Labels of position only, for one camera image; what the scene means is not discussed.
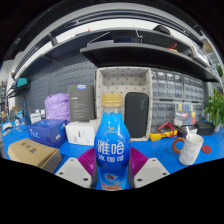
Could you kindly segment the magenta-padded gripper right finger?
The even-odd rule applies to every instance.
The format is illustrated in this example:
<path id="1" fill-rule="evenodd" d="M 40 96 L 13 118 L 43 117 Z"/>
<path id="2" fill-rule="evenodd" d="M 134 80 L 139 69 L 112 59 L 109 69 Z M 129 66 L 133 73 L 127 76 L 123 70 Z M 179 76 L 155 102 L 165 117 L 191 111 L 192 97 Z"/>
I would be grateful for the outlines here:
<path id="1" fill-rule="evenodd" d="M 147 158 L 136 148 L 131 148 L 128 165 L 128 183 L 131 189 L 146 186 L 168 174 L 157 158 Z"/>

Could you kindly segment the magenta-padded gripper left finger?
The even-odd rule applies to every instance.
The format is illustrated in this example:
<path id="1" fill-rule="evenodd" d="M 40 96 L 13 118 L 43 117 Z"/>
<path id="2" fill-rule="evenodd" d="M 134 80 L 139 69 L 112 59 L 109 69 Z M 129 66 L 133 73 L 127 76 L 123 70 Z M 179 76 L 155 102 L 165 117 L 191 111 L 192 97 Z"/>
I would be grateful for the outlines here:
<path id="1" fill-rule="evenodd" d="M 95 150 L 90 148 L 78 158 L 70 157 L 55 175 L 84 188 L 95 188 L 98 175 Z"/>

